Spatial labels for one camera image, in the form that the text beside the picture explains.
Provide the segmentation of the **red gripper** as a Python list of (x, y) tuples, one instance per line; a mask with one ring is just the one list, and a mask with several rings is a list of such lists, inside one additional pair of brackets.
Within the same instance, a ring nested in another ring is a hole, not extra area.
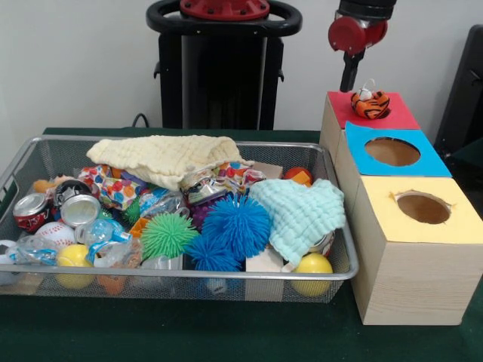
[(341, 92), (350, 92), (355, 84), (358, 64), (364, 50), (380, 42), (386, 35), (386, 20), (368, 21), (349, 16), (337, 17), (328, 30), (328, 41), (334, 51), (343, 51), (344, 69), (340, 82)]

